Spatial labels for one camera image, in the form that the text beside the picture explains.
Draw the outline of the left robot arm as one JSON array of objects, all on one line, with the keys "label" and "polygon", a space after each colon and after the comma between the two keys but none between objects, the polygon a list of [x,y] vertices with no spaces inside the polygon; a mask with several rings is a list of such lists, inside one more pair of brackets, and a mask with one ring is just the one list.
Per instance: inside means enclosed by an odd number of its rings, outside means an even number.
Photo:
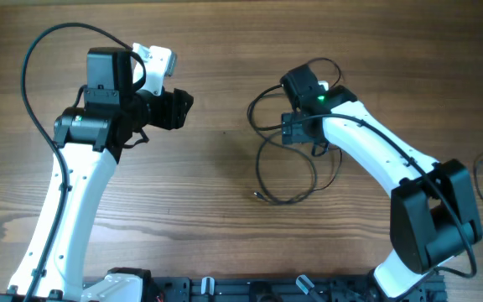
[{"label": "left robot arm", "polygon": [[131,137],[147,125],[183,127],[193,104],[186,91],[164,89],[177,55],[159,46],[101,47],[87,54],[82,107],[56,119],[48,193],[27,252],[0,301],[155,301],[150,272],[114,268],[84,286],[84,263],[102,194]]}]

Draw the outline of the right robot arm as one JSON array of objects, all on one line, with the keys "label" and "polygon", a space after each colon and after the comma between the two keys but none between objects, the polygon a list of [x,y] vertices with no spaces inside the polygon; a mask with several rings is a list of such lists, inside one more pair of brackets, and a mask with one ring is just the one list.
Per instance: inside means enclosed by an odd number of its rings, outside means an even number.
[{"label": "right robot arm", "polygon": [[483,238],[468,169],[439,162],[385,128],[349,89],[317,79],[309,65],[279,81],[293,108],[282,116],[283,142],[330,143],[348,153],[391,201],[392,251],[371,275],[382,298],[405,297]]}]

